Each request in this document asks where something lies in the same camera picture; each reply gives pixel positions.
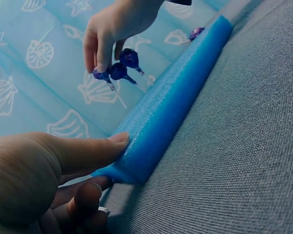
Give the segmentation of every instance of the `hand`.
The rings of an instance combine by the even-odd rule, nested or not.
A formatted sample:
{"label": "hand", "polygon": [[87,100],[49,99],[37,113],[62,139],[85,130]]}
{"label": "hand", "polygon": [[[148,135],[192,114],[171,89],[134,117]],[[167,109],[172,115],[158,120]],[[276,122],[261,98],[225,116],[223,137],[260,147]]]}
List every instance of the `hand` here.
{"label": "hand", "polygon": [[84,60],[89,73],[95,67],[103,73],[115,60],[127,38],[145,31],[157,17],[164,0],[116,0],[91,17],[84,37]]}
{"label": "hand", "polygon": [[100,233],[107,214],[98,203],[111,180],[58,185],[111,164],[128,141],[126,133],[92,140],[46,133],[0,137],[0,234]]}

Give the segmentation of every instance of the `lollipop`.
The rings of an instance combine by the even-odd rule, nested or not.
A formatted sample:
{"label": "lollipop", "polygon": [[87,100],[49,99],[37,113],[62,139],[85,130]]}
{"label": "lollipop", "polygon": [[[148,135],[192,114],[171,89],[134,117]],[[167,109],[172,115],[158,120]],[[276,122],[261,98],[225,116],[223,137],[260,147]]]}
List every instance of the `lollipop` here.
{"label": "lollipop", "polygon": [[104,80],[106,81],[106,83],[108,84],[108,86],[113,90],[115,90],[114,85],[112,84],[110,78],[109,78],[109,69],[107,69],[105,72],[100,73],[98,72],[97,68],[95,68],[92,72],[93,76],[95,79],[100,79],[100,80]]}
{"label": "lollipop", "polygon": [[138,66],[138,56],[136,51],[129,48],[124,49],[120,53],[119,60],[125,66],[136,69],[141,75],[144,75],[144,72]]}
{"label": "lollipop", "polygon": [[190,36],[189,36],[189,39],[182,42],[180,45],[183,45],[183,44],[187,44],[191,41],[193,41],[195,38],[198,37],[199,34],[201,34],[202,31],[204,31],[205,28],[195,28],[192,30],[192,32],[190,33]]}
{"label": "lollipop", "polygon": [[190,34],[189,40],[193,41],[195,38],[197,38],[197,36],[199,34],[201,34],[202,31],[204,31],[204,29],[205,28],[195,28],[195,29],[193,29],[191,34]]}
{"label": "lollipop", "polygon": [[127,68],[121,62],[115,63],[110,68],[110,74],[111,74],[111,78],[113,80],[126,79],[132,84],[137,84],[137,82],[135,80],[133,80],[130,76],[128,76]]}

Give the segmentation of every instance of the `sofa cushion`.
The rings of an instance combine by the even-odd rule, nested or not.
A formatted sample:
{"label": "sofa cushion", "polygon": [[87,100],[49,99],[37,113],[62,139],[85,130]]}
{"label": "sofa cushion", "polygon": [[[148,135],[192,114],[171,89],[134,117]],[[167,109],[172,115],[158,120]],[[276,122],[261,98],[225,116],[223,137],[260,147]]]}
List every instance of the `sofa cushion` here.
{"label": "sofa cushion", "polygon": [[293,0],[252,2],[149,181],[105,206],[114,234],[293,233]]}

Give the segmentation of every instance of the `blue foam tube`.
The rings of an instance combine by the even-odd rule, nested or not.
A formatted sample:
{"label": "blue foam tube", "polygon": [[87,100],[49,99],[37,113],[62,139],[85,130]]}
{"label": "blue foam tube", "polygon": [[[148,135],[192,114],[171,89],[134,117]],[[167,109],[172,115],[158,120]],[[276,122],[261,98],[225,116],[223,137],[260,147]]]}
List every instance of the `blue foam tube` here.
{"label": "blue foam tube", "polygon": [[118,183],[145,183],[170,145],[197,98],[233,26],[223,16],[207,27],[138,105],[115,133],[126,131],[131,142],[122,157],[99,169]]}

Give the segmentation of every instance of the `blue mattress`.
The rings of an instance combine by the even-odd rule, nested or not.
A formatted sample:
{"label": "blue mattress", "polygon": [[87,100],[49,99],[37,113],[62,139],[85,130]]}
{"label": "blue mattress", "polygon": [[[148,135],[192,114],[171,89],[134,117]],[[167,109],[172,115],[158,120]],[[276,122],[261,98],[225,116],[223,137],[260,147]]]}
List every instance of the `blue mattress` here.
{"label": "blue mattress", "polygon": [[145,76],[129,70],[139,87],[120,80],[117,92],[85,71],[82,54],[89,18],[112,2],[0,0],[0,136],[110,136],[183,53],[190,31],[228,1],[165,2],[155,23],[125,44],[138,51]]}

